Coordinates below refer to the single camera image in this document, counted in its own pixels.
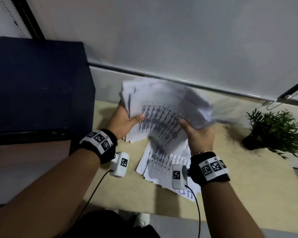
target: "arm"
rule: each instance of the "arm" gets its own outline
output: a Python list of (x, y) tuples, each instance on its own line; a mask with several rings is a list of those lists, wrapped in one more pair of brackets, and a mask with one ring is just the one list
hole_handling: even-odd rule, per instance
[[(107, 129), (118, 139), (144, 116), (128, 118), (119, 103)], [(51, 238), (64, 230), (100, 165), (92, 151), (80, 148), (0, 209), (0, 238)]]
[[(214, 128), (195, 130), (183, 119), (180, 124), (188, 135), (192, 156), (213, 150)], [(229, 182), (211, 182), (201, 188), (201, 193), (212, 238), (264, 238)]]

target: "hand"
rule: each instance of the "hand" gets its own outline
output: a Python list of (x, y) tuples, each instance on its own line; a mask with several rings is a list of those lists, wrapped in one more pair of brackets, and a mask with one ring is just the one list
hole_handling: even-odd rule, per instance
[(118, 107), (115, 113), (112, 115), (106, 129), (111, 131), (117, 139), (121, 139), (130, 132), (133, 126), (140, 123), (144, 119), (144, 114), (137, 115), (130, 119), (122, 100), (120, 100)]
[(184, 119), (179, 119), (179, 123), (188, 135), (188, 144), (191, 150), (191, 156), (202, 151), (213, 150), (213, 141), (215, 136), (214, 127), (195, 130)]

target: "artificial plant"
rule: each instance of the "artificial plant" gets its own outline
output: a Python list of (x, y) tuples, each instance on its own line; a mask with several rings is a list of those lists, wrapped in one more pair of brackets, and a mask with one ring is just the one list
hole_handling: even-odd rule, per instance
[(246, 148), (268, 148), (286, 159), (286, 152), (298, 157), (298, 120), (289, 111), (247, 113), (251, 134), (243, 140)]

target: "forearm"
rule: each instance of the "forearm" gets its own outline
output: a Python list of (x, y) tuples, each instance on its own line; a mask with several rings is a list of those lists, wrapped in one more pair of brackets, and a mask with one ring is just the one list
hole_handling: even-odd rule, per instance
[(209, 183), (201, 192), (212, 238), (264, 238), (229, 182)]
[(0, 237), (55, 237), (70, 221), (100, 165), (79, 149), (0, 210)]

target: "person's right hand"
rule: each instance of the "person's right hand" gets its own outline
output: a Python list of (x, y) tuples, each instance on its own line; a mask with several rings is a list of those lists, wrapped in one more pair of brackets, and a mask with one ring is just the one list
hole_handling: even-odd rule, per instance
[(215, 136), (214, 127), (195, 130), (184, 119), (179, 119), (179, 123), (188, 135), (188, 143), (191, 150), (191, 156), (202, 151), (213, 150), (213, 141)]

